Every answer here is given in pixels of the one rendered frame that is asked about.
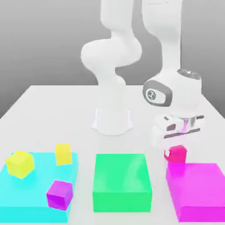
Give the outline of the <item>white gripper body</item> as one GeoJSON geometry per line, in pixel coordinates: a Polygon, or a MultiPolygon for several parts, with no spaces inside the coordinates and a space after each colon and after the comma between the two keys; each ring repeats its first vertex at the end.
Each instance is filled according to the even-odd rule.
{"type": "Polygon", "coordinates": [[[157,125],[151,129],[151,146],[157,149],[166,149],[172,146],[181,145],[185,141],[183,136],[200,131],[200,127],[194,126],[186,131],[175,129],[166,131],[157,125]]]}

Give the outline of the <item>small red cube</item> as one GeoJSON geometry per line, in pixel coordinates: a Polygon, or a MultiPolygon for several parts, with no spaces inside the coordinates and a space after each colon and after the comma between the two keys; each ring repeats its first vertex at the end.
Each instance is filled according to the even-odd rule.
{"type": "Polygon", "coordinates": [[[169,148],[169,155],[164,151],[164,158],[169,163],[185,163],[187,156],[187,149],[183,145],[177,145],[169,148]]]}

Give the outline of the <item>small yellow cube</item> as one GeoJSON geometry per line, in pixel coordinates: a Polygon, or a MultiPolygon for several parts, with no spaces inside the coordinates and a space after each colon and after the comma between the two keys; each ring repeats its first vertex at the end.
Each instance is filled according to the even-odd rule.
{"type": "Polygon", "coordinates": [[[8,173],[19,179],[24,179],[35,169],[33,155],[18,150],[6,159],[8,173]]]}
{"type": "Polygon", "coordinates": [[[71,153],[71,145],[67,144],[57,144],[55,146],[55,156],[56,156],[56,164],[67,165],[72,163],[72,153],[71,153]]]}

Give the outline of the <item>small purple cube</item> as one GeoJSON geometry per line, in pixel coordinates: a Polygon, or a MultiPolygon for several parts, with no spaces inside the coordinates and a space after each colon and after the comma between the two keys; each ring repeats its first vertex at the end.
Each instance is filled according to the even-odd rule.
{"type": "Polygon", "coordinates": [[[73,198],[73,185],[70,182],[54,180],[46,196],[50,208],[66,211],[73,198]]]}

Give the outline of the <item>large green box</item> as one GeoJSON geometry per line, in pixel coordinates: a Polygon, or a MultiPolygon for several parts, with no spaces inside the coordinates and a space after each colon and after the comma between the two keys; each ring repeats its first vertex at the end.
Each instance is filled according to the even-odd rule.
{"type": "Polygon", "coordinates": [[[97,154],[93,211],[150,212],[152,187],[144,154],[97,154]]]}

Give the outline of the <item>large magenta box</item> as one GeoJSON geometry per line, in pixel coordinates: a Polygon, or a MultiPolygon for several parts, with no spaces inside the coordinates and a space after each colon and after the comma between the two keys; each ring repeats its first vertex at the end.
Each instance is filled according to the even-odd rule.
{"type": "Polygon", "coordinates": [[[179,222],[225,222],[225,175],[215,163],[169,163],[166,181],[179,222]]]}

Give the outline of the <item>large cyan box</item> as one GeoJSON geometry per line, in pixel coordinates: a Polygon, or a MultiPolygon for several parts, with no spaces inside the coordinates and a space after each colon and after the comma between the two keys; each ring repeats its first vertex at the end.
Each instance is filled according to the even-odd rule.
{"type": "Polygon", "coordinates": [[[72,153],[72,164],[58,166],[55,153],[32,153],[35,169],[24,179],[0,171],[0,223],[67,223],[70,208],[50,208],[46,193],[55,180],[76,185],[78,155],[72,153]]]}

